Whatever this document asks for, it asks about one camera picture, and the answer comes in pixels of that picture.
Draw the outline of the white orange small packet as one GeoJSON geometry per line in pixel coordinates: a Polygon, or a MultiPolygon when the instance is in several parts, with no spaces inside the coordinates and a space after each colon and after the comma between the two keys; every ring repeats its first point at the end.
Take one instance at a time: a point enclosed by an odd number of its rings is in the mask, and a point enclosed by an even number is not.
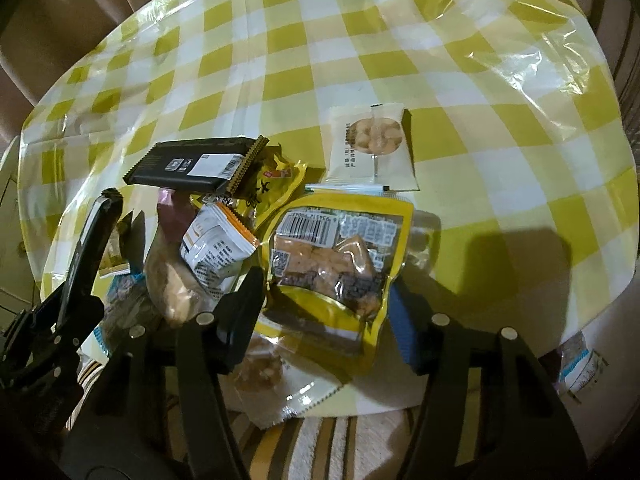
{"type": "Polygon", "coordinates": [[[180,256],[198,284],[218,302],[231,292],[243,265],[259,246],[224,203],[207,203],[198,211],[183,234],[180,256]]]}

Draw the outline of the yellow checkered tablecloth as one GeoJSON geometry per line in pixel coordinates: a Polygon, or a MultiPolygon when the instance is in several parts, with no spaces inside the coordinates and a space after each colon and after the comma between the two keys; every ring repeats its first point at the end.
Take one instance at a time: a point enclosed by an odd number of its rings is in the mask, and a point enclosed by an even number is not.
{"type": "Polygon", "coordinates": [[[608,61],[576,0],[153,0],[24,123],[18,203],[41,290],[87,209],[156,142],[268,136],[326,163],[329,110],[411,115],[410,200],[439,218],[434,306],[513,324],[539,352],[620,296],[636,168],[608,61]]]}

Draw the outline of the pink candy packet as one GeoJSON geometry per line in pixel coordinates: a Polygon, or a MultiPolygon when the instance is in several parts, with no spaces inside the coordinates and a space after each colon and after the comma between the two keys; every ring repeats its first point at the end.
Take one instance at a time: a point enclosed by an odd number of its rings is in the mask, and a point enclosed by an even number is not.
{"type": "Polygon", "coordinates": [[[191,203],[191,194],[171,188],[160,188],[156,204],[158,224],[165,240],[180,243],[198,210],[191,203]]]}

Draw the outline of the yellow dried tofu packet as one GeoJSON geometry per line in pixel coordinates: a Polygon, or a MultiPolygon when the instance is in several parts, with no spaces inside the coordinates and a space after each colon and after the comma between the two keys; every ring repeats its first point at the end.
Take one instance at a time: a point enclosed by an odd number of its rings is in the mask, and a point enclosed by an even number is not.
{"type": "Polygon", "coordinates": [[[307,168],[306,162],[285,157],[280,145],[267,146],[247,171],[235,197],[192,194],[190,203],[196,209],[213,202],[224,203],[246,226],[257,230],[290,201],[304,183],[307,168]]]}

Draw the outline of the beige clear snack packet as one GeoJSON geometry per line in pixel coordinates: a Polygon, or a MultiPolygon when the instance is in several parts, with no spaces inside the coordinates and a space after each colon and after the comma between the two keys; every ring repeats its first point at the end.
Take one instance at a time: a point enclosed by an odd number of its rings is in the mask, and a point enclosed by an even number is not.
{"type": "Polygon", "coordinates": [[[201,286],[179,254],[179,244],[168,242],[161,226],[145,257],[149,296],[169,326],[176,328],[199,314],[213,313],[217,301],[201,286]]]}

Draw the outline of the blue grey snack packet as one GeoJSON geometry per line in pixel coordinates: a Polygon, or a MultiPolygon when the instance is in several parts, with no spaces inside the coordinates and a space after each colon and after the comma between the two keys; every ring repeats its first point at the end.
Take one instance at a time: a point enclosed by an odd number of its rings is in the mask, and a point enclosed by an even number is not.
{"type": "Polygon", "coordinates": [[[143,273],[116,275],[107,291],[104,315],[93,331],[102,351],[111,356],[129,336],[130,328],[141,325],[155,330],[160,312],[152,303],[143,273]]]}

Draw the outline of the black snack bar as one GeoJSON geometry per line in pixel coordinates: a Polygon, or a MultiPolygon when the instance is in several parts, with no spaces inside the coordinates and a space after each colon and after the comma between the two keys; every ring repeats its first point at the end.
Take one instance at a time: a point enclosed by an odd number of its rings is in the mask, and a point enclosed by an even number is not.
{"type": "Polygon", "coordinates": [[[158,142],[122,180],[128,185],[234,197],[268,143],[264,136],[158,142]]]}

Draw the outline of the yellow clear tofu packet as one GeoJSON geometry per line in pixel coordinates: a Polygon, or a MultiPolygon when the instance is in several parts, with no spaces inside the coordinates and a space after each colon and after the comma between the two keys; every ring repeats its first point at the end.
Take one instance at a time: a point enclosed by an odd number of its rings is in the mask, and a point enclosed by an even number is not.
{"type": "Polygon", "coordinates": [[[269,221],[260,248],[267,302],[256,330],[337,376],[364,374],[404,266],[412,203],[314,192],[269,221]]]}

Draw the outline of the white cabinet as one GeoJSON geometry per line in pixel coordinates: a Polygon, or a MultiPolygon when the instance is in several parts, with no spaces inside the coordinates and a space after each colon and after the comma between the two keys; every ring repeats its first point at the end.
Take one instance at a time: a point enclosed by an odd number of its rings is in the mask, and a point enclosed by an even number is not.
{"type": "Polygon", "coordinates": [[[39,288],[32,276],[20,226],[17,200],[17,166],[20,138],[16,136],[1,159],[0,206],[0,323],[9,328],[22,311],[40,304],[39,288]]]}

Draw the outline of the brown sofa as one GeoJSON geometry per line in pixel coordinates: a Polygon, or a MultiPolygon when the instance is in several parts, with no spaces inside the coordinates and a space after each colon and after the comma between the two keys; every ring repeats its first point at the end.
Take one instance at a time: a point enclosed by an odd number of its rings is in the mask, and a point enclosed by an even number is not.
{"type": "Polygon", "coordinates": [[[1,0],[1,147],[47,90],[109,32],[154,0],[1,0]]]}

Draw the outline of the white biscuit packet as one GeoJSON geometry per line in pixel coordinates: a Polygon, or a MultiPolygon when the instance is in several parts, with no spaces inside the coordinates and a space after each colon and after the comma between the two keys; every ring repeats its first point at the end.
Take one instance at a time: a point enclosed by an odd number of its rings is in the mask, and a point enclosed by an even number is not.
{"type": "Polygon", "coordinates": [[[343,385],[320,365],[258,333],[250,338],[241,363],[219,381],[226,407],[245,414],[260,429],[302,416],[343,385]]]}
{"type": "Polygon", "coordinates": [[[332,107],[326,180],[375,184],[394,192],[419,188],[399,103],[332,107]]]}

